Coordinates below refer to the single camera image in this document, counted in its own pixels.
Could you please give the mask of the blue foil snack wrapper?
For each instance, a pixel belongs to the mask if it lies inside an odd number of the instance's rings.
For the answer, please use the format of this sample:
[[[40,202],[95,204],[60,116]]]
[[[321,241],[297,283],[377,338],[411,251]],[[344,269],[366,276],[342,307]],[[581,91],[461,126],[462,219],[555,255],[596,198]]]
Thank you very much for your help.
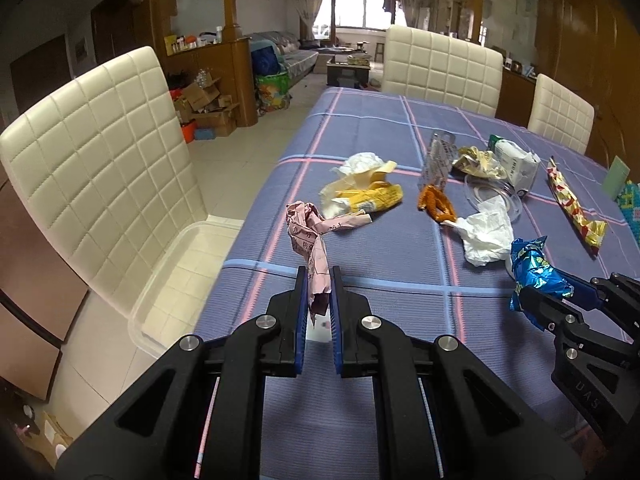
[[[559,300],[572,298],[575,291],[574,286],[566,278],[562,278],[560,272],[544,255],[546,240],[546,236],[534,240],[516,238],[511,244],[509,259],[511,275],[515,282],[509,310],[523,312],[529,322],[540,330],[545,330],[546,326],[541,324],[529,310],[524,309],[520,298],[521,291],[526,287],[533,287]]]

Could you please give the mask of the pink paper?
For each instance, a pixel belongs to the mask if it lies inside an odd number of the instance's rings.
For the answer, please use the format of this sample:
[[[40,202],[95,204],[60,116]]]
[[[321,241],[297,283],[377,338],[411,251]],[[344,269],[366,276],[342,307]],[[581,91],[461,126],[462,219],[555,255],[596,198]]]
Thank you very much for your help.
[[[285,221],[292,248],[306,262],[308,309],[311,321],[325,315],[332,292],[330,266],[323,235],[333,231],[358,229],[372,222],[370,214],[360,210],[333,219],[322,217],[313,203],[298,200],[285,208]]]

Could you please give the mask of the clear plastic cup stack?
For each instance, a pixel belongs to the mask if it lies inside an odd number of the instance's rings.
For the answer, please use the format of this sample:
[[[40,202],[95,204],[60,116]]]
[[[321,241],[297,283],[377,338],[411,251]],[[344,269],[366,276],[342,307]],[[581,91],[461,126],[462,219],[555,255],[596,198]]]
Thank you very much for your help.
[[[418,189],[422,191],[427,185],[433,185],[442,191],[457,158],[456,136],[449,131],[434,130],[424,157]]]

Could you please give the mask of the yellow snack bag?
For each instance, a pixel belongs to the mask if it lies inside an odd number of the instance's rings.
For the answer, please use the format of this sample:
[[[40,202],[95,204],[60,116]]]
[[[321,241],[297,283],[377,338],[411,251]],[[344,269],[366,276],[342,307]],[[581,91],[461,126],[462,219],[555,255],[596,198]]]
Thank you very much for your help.
[[[320,191],[320,208],[324,218],[344,214],[365,214],[386,211],[401,203],[404,191],[400,184],[387,177],[397,168],[397,162],[383,160],[372,152],[350,156],[333,172],[338,179]]]

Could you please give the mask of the orange candy wrapper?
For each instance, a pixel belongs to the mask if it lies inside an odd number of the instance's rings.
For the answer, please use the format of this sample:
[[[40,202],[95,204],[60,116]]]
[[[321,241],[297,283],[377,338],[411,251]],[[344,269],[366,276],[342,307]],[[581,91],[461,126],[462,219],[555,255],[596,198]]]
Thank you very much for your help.
[[[425,211],[438,223],[456,222],[458,218],[446,194],[432,184],[425,185],[419,193],[418,209]]]

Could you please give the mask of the white milk carton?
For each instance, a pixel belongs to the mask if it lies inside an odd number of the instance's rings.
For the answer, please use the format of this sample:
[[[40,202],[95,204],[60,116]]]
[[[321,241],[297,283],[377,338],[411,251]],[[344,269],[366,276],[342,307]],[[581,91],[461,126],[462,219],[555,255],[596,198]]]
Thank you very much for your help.
[[[488,148],[506,172],[506,180],[515,193],[523,197],[528,194],[535,183],[540,158],[534,152],[525,151],[511,140],[495,136],[489,137]]]

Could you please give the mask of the beige crumpled wrapper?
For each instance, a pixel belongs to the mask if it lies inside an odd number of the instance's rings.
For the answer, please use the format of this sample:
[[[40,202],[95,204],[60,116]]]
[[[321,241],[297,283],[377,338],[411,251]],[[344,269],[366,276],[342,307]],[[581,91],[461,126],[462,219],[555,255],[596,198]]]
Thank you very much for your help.
[[[472,177],[489,180],[506,180],[506,170],[492,151],[479,150],[476,146],[458,148],[458,157],[452,166]]]

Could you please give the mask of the cream chair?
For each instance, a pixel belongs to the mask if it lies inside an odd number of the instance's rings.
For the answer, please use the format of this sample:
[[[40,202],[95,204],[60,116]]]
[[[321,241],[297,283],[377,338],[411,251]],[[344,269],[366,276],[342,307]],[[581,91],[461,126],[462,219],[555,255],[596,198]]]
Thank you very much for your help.
[[[595,114],[589,102],[547,75],[539,74],[527,129],[585,155]]]
[[[169,244],[210,217],[149,47],[26,110],[2,133],[1,161],[44,237],[127,323]]]

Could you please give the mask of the colourful woven bag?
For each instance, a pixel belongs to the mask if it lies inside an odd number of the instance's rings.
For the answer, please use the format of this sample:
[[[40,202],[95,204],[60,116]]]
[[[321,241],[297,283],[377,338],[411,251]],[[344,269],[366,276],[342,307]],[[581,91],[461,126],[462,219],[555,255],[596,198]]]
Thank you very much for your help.
[[[259,106],[265,112],[285,110],[290,105],[290,76],[288,72],[256,76]]]

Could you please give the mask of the cardboard boxes pile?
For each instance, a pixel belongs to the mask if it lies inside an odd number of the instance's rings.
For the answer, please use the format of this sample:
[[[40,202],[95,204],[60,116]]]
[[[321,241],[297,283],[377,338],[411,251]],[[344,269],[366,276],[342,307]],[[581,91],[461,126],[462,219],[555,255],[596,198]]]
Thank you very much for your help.
[[[238,126],[239,104],[219,89],[219,79],[201,73],[188,86],[169,91],[186,143],[225,138]]]

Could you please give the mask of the cream chair left side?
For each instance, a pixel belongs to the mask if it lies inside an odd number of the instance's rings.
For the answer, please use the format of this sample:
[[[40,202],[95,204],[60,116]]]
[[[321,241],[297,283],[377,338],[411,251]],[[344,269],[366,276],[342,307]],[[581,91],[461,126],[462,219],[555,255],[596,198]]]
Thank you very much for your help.
[[[26,110],[2,133],[1,161],[44,237],[127,323],[169,244],[210,217],[149,47]]]

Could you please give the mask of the coffee table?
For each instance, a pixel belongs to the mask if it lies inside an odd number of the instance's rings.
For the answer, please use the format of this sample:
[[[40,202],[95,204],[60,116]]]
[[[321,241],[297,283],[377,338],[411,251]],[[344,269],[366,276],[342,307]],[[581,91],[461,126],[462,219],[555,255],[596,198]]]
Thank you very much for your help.
[[[370,61],[365,55],[334,55],[326,63],[329,87],[364,89],[369,84]]]

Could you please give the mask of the wooden partition cabinet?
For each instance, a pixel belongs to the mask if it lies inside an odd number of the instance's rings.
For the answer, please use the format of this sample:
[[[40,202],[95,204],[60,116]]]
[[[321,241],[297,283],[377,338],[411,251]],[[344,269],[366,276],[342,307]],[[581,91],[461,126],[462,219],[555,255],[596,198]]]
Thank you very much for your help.
[[[205,70],[218,79],[220,92],[232,96],[232,103],[238,104],[236,124],[239,127],[257,124],[250,40],[247,37],[175,53],[164,58],[160,65],[166,75],[185,73],[190,80],[200,70]]]

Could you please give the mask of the grey sofa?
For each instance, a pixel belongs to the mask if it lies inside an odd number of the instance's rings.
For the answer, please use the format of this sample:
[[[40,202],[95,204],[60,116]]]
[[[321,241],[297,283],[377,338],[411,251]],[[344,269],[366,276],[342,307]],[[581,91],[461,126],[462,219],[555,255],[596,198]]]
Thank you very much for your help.
[[[317,50],[302,49],[298,38],[290,32],[253,32],[250,35],[250,50],[255,51],[267,47],[273,48],[280,64],[290,76],[291,86],[312,72],[317,63]]]

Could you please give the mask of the cardboard box on floor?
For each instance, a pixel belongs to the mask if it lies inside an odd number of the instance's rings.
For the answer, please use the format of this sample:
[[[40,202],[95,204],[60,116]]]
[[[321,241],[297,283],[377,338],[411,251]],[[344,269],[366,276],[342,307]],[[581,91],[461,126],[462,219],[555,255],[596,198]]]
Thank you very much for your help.
[[[41,455],[54,468],[58,459],[74,442],[58,423],[58,420],[43,410],[35,410],[29,428],[21,436],[28,448]]]

